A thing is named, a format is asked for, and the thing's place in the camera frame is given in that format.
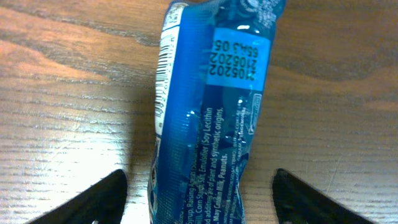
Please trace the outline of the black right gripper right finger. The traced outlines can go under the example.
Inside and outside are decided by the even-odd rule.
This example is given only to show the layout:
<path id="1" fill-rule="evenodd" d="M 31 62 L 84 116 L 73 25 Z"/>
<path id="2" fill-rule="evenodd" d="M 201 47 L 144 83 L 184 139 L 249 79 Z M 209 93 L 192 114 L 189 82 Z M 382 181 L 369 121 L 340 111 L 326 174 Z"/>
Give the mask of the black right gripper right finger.
<path id="1" fill-rule="evenodd" d="M 277 169 L 272 199 L 280 224 L 373 224 L 285 169 Z"/>

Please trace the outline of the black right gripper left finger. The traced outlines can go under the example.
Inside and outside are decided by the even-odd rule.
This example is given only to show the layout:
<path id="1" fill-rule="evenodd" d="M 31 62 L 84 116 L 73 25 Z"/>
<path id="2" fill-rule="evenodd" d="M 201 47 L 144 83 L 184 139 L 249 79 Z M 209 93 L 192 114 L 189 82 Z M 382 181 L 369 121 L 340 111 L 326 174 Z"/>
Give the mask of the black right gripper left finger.
<path id="1" fill-rule="evenodd" d="M 120 224 L 126 199 L 127 177 L 118 169 L 30 224 Z"/>

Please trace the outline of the blue Oreo cookie pack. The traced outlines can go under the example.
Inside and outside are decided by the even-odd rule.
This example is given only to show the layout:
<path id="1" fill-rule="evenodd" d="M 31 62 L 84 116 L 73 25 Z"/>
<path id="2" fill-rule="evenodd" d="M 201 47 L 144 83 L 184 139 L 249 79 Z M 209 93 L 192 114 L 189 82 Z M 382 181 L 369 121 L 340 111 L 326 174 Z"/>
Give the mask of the blue Oreo cookie pack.
<path id="1" fill-rule="evenodd" d="M 283 0 L 173 1 L 155 74 L 150 222 L 244 223 L 248 163 Z"/>

